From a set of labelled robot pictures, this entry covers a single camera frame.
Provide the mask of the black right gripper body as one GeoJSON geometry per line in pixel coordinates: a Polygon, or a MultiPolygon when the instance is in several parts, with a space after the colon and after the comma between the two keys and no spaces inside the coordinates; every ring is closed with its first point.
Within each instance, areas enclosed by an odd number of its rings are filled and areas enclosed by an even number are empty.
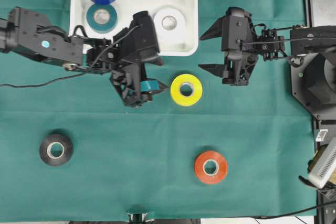
{"type": "Polygon", "coordinates": [[[279,54],[286,55],[285,37],[277,35],[277,30],[268,29],[264,23],[258,26],[263,28],[260,35],[255,31],[256,25],[250,23],[246,39],[238,40],[240,48],[224,53],[222,84],[246,86],[260,55],[264,61],[277,60],[279,54]]]}

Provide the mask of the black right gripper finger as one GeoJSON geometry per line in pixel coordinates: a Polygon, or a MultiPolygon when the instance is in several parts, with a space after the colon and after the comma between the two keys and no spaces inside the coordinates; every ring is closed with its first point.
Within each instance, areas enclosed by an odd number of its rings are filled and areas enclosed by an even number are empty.
{"type": "Polygon", "coordinates": [[[211,74],[220,77],[220,78],[227,78],[228,71],[226,65],[220,64],[199,64],[198,65],[201,69],[210,72],[211,74]]]}
{"type": "Polygon", "coordinates": [[[218,18],[211,27],[200,36],[200,40],[209,40],[222,37],[223,17],[218,18]]]}

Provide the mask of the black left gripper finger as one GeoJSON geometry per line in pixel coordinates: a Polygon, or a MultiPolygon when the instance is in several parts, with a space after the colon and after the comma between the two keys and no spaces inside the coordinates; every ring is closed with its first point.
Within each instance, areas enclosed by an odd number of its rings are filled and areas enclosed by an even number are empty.
{"type": "Polygon", "coordinates": [[[140,91],[148,93],[160,93],[167,90],[168,86],[156,79],[148,79],[140,82],[140,91]]]}

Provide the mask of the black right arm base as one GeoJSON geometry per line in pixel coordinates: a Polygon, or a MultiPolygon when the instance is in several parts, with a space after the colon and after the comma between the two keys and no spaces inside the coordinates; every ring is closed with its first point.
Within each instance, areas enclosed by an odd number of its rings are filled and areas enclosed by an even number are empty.
{"type": "MultiPolygon", "coordinates": [[[[313,169],[328,145],[335,140],[335,62],[322,54],[311,55],[299,68],[291,68],[291,91],[297,101],[312,116],[314,155],[308,161],[308,171],[313,169]]],[[[317,191],[317,209],[314,223],[335,223],[335,172],[323,188],[299,179],[317,191]]]]}

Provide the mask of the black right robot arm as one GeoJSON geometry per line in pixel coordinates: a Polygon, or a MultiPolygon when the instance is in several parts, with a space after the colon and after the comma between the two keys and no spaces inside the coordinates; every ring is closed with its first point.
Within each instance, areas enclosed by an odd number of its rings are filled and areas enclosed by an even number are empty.
{"type": "Polygon", "coordinates": [[[290,37],[279,36],[279,29],[268,29],[264,23],[257,34],[251,18],[225,15],[218,18],[201,35],[201,40],[221,38],[223,64],[200,64],[199,67],[220,77],[222,84],[246,86],[262,56],[264,61],[285,59],[293,67],[303,65],[308,54],[335,52],[335,26],[289,27],[290,37]]]}

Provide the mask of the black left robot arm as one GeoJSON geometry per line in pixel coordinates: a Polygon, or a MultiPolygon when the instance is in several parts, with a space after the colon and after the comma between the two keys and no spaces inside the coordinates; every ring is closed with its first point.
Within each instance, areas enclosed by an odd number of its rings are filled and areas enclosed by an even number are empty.
{"type": "Polygon", "coordinates": [[[109,74],[110,82],[128,107],[151,102],[155,94],[167,89],[149,78],[146,64],[162,66],[154,22],[146,11],[133,15],[129,27],[112,39],[91,38],[83,26],[81,34],[68,35],[51,24],[45,14],[15,7],[1,20],[1,52],[15,52],[32,61],[59,66],[84,74],[109,74]]]}

